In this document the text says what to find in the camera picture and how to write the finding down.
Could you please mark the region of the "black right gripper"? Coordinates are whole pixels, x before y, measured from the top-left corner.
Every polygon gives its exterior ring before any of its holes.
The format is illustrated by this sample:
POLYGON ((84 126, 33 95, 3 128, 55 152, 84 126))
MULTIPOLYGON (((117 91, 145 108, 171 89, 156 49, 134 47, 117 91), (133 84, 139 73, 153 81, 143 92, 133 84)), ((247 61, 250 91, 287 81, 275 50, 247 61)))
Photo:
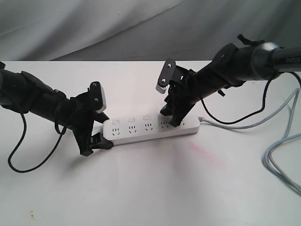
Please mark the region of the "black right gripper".
POLYGON ((169 82, 168 95, 164 100, 166 104, 160 110, 163 116, 172 116, 169 124, 173 127, 180 126, 195 105, 193 101, 196 98, 192 94, 192 88, 188 86, 188 79, 198 75, 199 72, 192 69, 187 70, 181 66, 175 67, 169 82))

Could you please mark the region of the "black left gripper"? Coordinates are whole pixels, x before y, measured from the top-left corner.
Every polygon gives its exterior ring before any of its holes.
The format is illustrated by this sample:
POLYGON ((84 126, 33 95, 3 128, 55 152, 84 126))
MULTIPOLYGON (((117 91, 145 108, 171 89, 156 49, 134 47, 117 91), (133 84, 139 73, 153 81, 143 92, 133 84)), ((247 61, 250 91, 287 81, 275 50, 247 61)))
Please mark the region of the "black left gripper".
POLYGON ((95 149, 113 148, 113 143, 107 140, 102 132, 92 135, 94 116, 96 122, 105 122, 110 118, 104 112, 94 114, 88 92, 71 97, 70 101, 75 108, 68 126, 74 134, 80 155, 89 156, 95 149))

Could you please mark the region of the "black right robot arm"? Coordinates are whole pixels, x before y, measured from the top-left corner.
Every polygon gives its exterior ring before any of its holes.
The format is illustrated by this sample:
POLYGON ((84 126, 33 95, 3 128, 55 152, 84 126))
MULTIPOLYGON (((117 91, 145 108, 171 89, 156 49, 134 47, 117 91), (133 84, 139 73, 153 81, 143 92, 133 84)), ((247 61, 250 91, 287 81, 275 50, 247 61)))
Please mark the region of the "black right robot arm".
POLYGON ((167 59, 158 77, 156 90, 164 94, 160 113, 169 116, 169 124, 178 127, 194 105, 214 93, 224 96, 223 89, 241 87, 247 81, 267 81, 283 73, 301 70, 301 48, 284 48, 265 40, 251 41, 242 34, 243 48, 229 43, 199 71, 178 66, 167 59))

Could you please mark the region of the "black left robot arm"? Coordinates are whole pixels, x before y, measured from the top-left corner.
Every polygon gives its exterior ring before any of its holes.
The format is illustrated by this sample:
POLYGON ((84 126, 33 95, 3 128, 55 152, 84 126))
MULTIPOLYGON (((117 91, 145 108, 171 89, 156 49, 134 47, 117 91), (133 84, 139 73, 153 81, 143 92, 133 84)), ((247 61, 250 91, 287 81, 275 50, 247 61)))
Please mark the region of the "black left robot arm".
POLYGON ((22 71, 14 73, 0 64, 0 105, 16 113, 31 112, 70 129, 79 146, 80 154, 89 156, 95 149, 111 149, 114 144, 102 132, 92 134, 94 122, 104 123, 106 101, 100 82, 94 81, 86 92, 76 97, 52 89, 34 75, 22 71))

